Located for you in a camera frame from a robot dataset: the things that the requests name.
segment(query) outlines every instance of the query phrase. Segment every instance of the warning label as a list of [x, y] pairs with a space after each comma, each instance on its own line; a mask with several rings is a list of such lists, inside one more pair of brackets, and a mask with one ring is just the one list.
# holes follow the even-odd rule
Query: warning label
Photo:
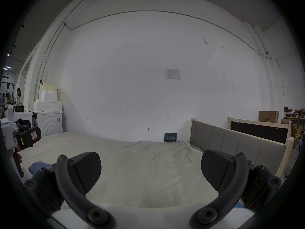
[[36, 139], [36, 138], [38, 138], [36, 132], [32, 132], [31, 135], [32, 135], [32, 139], [33, 139], [33, 140]]

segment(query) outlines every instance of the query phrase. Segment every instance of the gray upholstered headboard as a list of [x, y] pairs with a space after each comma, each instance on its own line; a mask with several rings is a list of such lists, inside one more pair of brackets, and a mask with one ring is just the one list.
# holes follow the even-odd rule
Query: gray upholstered headboard
[[283, 143], [195, 120], [192, 121], [190, 143], [202, 151], [218, 150], [233, 156], [243, 152], [248, 160], [253, 161], [254, 166], [263, 165], [273, 175], [279, 169], [286, 148]]

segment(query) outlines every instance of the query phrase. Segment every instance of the mattress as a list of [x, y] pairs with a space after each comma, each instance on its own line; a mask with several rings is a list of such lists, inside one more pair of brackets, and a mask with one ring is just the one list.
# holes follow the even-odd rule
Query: mattress
[[132, 143], [64, 132], [22, 150], [21, 165], [28, 170], [37, 161], [52, 164], [60, 154], [71, 158], [87, 151], [97, 152], [102, 163], [101, 176], [86, 195], [94, 204], [163, 208], [208, 204], [218, 196], [202, 175], [203, 153], [188, 142]]

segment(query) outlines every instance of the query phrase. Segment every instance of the woman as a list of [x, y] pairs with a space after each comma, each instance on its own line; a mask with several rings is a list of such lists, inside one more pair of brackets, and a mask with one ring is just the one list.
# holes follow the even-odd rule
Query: woman
[[18, 87], [18, 89], [17, 89], [17, 95], [16, 95], [16, 97], [15, 97], [16, 105], [17, 105], [17, 106], [22, 105], [22, 102], [21, 102], [21, 101], [22, 101], [22, 100], [21, 100], [21, 92], [20, 92], [20, 88]]

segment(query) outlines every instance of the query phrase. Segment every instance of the ceiling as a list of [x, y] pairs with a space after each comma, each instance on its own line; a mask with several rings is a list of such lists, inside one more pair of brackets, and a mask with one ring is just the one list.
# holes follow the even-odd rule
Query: ceiling
[[[24, 62], [25, 56], [32, 51], [40, 38], [44, 35], [55, 17], [72, 0], [38, 0], [27, 14], [15, 42], [15, 52], [10, 56]], [[227, 10], [241, 21], [247, 21], [251, 26], [258, 25], [265, 31], [281, 19], [280, 13], [275, 9], [270, 0], [207, 0]], [[9, 66], [13, 72], [17, 72], [22, 63], [13, 62], [10, 59]]]

